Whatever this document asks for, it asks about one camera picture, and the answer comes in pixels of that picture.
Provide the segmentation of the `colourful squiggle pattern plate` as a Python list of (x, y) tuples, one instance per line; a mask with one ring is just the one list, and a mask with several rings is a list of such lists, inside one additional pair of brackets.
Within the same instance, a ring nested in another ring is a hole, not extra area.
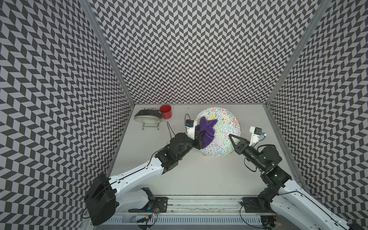
[(201, 150), (203, 155), (222, 157), (230, 154), (234, 148), (229, 134), (241, 135), (241, 126), (236, 116), (225, 108), (210, 107), (197, 115), (196, 121), (198, 125), (203, 117), (208, 122), (217, 120), (217, 123), (213, 127), (214, 139), (207, 147)]

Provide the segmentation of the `purple cloth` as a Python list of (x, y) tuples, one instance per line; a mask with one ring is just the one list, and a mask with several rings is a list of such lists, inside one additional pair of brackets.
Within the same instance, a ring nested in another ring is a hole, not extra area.
[(196, 126), (195, 130), (204, 130), (205, 133), (203, 135), (203, 147), (202, 149), (206, 148), (213, 140), (214, 140), (214, 134), (215, 129), (214, 126), (217, 124), (218, 120), (207, 120), (205, 117), (202, 117), (200, 119), (200, 123)]

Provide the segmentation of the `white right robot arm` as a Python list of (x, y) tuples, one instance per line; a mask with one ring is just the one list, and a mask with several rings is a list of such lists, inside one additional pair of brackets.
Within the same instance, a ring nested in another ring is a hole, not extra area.
[(288, 219), (301, 230), (361, 230), (357, 223), (349, 223), (331, 212), (292, 179), (279, 163), (282, 158), (275, 145), (255, 148), (249, 140), (230, 134), (237, 154), (242, 155), (260, 171), (266, 188), (258, 195), (271, 210)]

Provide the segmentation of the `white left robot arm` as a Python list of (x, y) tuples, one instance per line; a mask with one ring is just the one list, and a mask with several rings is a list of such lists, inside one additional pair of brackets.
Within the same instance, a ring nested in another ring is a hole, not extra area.
[(190, 137), (186, 133), (176, 134), (165, 147), (154, 152), (147, 163), (115, 176), (98, 175), (86, 192), (85, 211), (93, 226), (110, 219), (118, 208), (123, 207), (128, 198), (126, 194), (133, 188), (155, 176), (169, 172), (179, 164), (193, 148), (201, 149), (204, 131), (195, 131)]

